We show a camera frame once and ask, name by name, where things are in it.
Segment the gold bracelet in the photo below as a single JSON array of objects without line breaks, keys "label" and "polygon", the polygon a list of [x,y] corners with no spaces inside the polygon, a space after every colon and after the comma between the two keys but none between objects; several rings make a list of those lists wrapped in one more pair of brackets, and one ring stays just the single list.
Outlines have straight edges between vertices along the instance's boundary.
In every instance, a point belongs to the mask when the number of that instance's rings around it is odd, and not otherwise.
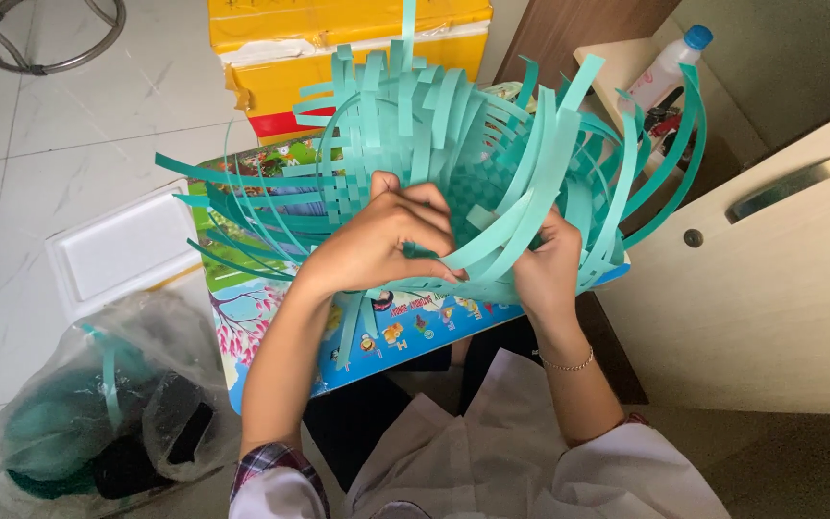
[{"label": "gold bracelet", "polygon": [[588,364],[591,364],[591,361],[594,360],[594,348],[590,345],[588,346],[588,360],[585,360],[583,363],[579,364],[578,366],[560,366],[558,364],[553,364],[549,360],[543,358],[543,355],[539,352],[539,350],[535,350],[535,352],[539,359],[543,361],[543,366],[547,368],[553,368],[554,370],[562,370],[562,371],[579,371],[583,370]]}]

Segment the woven paper basket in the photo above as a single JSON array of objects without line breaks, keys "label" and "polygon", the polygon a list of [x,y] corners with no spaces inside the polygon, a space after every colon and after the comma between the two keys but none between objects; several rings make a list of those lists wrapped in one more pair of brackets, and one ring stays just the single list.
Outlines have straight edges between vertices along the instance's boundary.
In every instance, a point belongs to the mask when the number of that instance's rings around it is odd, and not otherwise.
[{"label": "woven paper basket", "polygon": [[[372,51],[365,64],[354,64],[351,47],[340,45],[332,54],[332,80],[301,88],[301,97],[316,97],[294,105],[297,123],[324,128],[321,137],[313,139],[319,149],[317,163],[286,167],[283,177],[265,177],[261,171],[250,176],[205,170],[157,155],[157,164],[207,183],[205,197],[180,198],[212,209],[209,213],[218,228],[215,239],[248,255],[257,268],[192,245],[239,271],[289,281],[293,277],[272,268],[271,261],[302,265],[317,245],[366,205],[371,172],[395,173],[403,187],[433,182],[450,205],[458,246],[441,261],[451,269],[465,268],[469,281],[450,284],[436,278],[409,278],[354,295],[352,310],[362,312],[367,333],[378,336],[366,298],[383,290],[516,303],[511,266],[524,249],[532,247],[554,203],[582,233],[578,293],[621,266],[624,248],[655,230],[681,203],[707,139],[694,67],[682,65],[685,101],[679,129],[679,135],[689,136],[696,127],[690,165],[659,214],[624,237],[618,229],[620,221],[668,178],[689,139],[675,139],[658,171],[630,197],[633,180],[650,153],[642,110],[629,101],[635,111],[622,113],[623,136],[593,114],[577,111],[603,59],[589,55],[572,81],[563,79],[558,92],[540,85],[537,111],[530,115],[524,109],[536,86],[535,62],[526,60],[517,100],[501,100],[479,91],[462,69],[444,71],[413,56],[414,28],[415,2],[405,0],[402,38],[392,41],[388,54]],[[628,98],[625,92],[621,95]],[[335,115],[306,114],[326,107],[335,107]],[[333,148],[340,148],[340,159],[332,160]],[[282,214],[284,206],[308,202],[321,202],[324,214]],[[259,240],[249,244],[229,238],[214,213]],[[413,256],[431,254],[414,245],[407,251]],[[356,319],[350,313],[345,323],[353,327]],[[348,341],[342,341],[338,368],[344,365],[342,356],[347,360],[352,333],[343,334]]]}]

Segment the blue bottle cap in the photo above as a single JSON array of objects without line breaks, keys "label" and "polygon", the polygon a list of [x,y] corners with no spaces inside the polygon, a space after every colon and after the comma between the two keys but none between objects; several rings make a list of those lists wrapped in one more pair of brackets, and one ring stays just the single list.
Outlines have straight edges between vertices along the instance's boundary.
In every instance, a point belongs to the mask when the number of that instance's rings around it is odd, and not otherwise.
[{"label": "blue bottle cap", "polygon": [[706,49],[710,41],[713,41],[713,33],[702,25],[695,25],[684,34],[684,43],[696,51]]}]

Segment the left hand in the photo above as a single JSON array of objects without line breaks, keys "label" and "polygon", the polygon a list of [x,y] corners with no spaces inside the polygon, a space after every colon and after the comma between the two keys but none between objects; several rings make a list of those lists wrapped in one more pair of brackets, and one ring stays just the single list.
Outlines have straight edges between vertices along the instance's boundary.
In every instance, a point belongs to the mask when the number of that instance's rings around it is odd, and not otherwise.
[{"label": "left hand", "polygon": [[457,283],[441,261],[402,254],[407,242],[442,257],[456,249],[450,207],[437,186],[400,189],[398,177],[385,171],[374,172],[370,184],[370,203],[306,258],[292,289],[324,300],[337,292],[368,290],[409,277]]}]

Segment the white foam tray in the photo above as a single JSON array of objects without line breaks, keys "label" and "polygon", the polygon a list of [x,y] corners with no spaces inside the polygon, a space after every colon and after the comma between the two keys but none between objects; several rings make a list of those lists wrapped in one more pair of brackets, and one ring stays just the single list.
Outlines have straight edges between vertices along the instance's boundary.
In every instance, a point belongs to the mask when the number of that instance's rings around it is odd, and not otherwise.
[{"label": "white foam tray", "polygon": [[90,222],[47,238],[44,246],[70,321],[200,263],[187,194],[177,180]]}]

